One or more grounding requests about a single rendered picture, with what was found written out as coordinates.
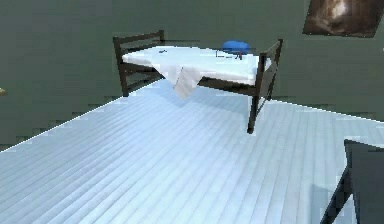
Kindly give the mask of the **white bed sheet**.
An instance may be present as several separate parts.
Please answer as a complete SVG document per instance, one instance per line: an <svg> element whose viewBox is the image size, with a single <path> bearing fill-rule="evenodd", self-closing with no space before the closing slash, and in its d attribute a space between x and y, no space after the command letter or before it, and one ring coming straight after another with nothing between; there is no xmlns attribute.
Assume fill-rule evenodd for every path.
<svg viewBox="0 0 384 224"><path fill-rule="evenodd" d="M124 65L153 69L173 84L180 97L198 86L256 96L265 73L276 68L269 56L227 53L198 47L155 46L121 56Z"/></svg>

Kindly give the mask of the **dark wooden bed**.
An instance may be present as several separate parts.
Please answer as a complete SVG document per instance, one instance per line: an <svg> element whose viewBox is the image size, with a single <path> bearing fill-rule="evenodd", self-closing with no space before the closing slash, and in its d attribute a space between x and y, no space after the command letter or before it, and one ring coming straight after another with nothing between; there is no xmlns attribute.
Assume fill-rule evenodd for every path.
<svg viewBox="0 0 384 224"><path fill-rule="evenodd" d="M220 49L169 45L165 32L113 38L122 93L125 97L132 86L127 77L146 74L148 85L168 80L182 98L198 86L247 95L252 98L247 132L251 134L259 101L271 98L283 41L254 55L248 45L229 41Z"/></svg>

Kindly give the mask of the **blue pillow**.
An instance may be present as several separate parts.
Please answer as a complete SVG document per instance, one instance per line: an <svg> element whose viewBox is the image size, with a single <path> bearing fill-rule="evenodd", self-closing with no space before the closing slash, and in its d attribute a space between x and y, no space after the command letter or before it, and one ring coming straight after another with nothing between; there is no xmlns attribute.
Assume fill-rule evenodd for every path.
<svg viewBox="0 0 384 224"><path fill-rule="evenodd" d="M222 49L225 52L235 53L241 52L242 54L248 54L250 52L250 46L246 42L229 40L223 43Z"/></svg>

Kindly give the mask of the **dark grey chair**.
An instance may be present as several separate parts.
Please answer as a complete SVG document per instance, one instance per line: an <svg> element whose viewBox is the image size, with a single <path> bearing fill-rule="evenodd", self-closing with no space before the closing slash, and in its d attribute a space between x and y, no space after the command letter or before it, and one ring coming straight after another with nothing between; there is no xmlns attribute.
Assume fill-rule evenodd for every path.
<svg viewBox="0 0 384 224"><path fill-rule="evenodd" d="M345 139L347 165L320 224L333 224L353 196L356 224L384 224L384 148Z"/></svg>

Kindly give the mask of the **brown framed wall picture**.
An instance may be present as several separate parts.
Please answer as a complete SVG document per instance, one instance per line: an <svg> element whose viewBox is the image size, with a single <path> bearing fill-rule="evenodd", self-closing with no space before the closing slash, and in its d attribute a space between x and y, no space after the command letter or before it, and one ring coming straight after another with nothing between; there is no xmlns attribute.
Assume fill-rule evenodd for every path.
<svg viewBox="0 0 384 224"><path fill-rule="evenodd" d="M305 35L373 38L384 15L384 0L310 0Z"/></svg>

